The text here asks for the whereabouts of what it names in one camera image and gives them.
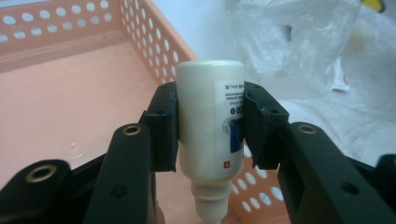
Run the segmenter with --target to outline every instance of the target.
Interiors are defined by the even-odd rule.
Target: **bottle label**
[[[215,82],[216,173],[237,172],[243,163],[245,80]]]

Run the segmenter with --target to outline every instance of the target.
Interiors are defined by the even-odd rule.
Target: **red logo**
[[[229,161],[224,162],[224,169],[230,168],[231,163]]]

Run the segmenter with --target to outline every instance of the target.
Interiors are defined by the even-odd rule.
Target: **plastic bag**
[[[360,0],[226,0],[225,4],[249,81],[280,99],[313,98],[332,87],[348,90],[339,57]]]

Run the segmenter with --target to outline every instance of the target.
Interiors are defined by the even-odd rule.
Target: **white bottle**
[[[231,181],[243,166],[245,67],[234,61],[192,61],[176,68],[180,162],[205,223],[228,211]]]

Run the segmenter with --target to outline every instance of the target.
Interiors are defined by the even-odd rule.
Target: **plastic bottle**
[[[198,216],[220,223],[231,180],[243,166],[245,67],[234,61],[191,61],[177,68],[180,165],[191,180]]]

